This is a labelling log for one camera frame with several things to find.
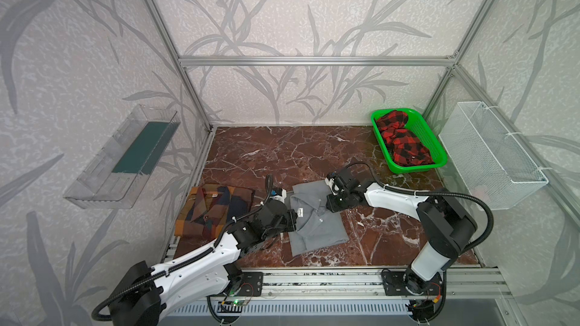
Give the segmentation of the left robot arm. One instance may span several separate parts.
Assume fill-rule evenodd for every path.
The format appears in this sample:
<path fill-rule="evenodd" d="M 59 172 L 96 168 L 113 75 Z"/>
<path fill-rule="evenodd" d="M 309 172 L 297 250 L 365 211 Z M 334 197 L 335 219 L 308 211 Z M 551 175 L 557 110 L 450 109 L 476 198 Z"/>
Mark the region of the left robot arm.
<path fill-rule="evenodd" d="M 121 278 L 112 294 L 92 311 L 95 321 L 114 325 L 157 325 L 176 309 L 223 293 L 240 278 L 235 263 L 284 232 L 295 230 L 298 215 L 269 199 L 232 219 L 210 243 L 166 263 L 141 261 Z"/>

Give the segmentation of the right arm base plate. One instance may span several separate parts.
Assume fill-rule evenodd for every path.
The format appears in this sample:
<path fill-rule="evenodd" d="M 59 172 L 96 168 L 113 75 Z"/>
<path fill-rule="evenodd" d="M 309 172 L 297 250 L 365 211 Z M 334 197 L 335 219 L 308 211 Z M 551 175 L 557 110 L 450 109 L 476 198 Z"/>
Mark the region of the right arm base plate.
<path fill-rule="evenodd" d="M 411 270 L 383 269 L 381 278 L 386 296 L 439 297 L 446 284 L 441 273 L 425 281 Z"/>

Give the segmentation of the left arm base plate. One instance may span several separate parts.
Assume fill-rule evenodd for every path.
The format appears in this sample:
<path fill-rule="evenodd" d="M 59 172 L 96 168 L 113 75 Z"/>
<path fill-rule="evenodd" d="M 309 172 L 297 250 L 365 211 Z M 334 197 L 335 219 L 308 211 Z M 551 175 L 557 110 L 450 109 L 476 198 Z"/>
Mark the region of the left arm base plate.
<path fill-rule="evenodd" d="M 264 285 L 264 273 L 241 272 L 234 275 L 225 289 L 228 297 L 259 297 Z"/>

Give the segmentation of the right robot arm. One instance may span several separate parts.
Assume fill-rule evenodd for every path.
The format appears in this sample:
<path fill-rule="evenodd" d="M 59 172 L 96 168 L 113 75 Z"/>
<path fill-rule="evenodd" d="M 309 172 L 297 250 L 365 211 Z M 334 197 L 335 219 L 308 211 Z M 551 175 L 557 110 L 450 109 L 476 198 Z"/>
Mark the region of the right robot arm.
<path fill-rule="evenodd" d="M 435 278 L 468 250 L 477 231 L 476 221 L 448 192 L 409 193 L 374 180 L 360 181 L 348 168 L 328 174 L 325 183 L 331 191 L 327 208 L 332 212 L 368 205 L 405 214 L 421 223 L 427 243 L 400 281 L 410 294 L 424 294 Z"/>

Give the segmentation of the grey long sleeve shirt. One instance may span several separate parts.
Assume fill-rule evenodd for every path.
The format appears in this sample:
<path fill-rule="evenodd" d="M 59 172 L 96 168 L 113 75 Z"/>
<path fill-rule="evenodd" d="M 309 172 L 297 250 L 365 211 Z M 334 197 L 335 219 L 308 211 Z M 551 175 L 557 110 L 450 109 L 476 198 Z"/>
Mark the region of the grey long sleeve shirt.
<path fill-rule="evenodd" d="M 288 198 L 290 208 L 297 214 L 295 230 L 288 234 L 293 257 L 349 241 L 341 215 L 327 208 L 330 194 L 325 181 L 293 187 Z"/>

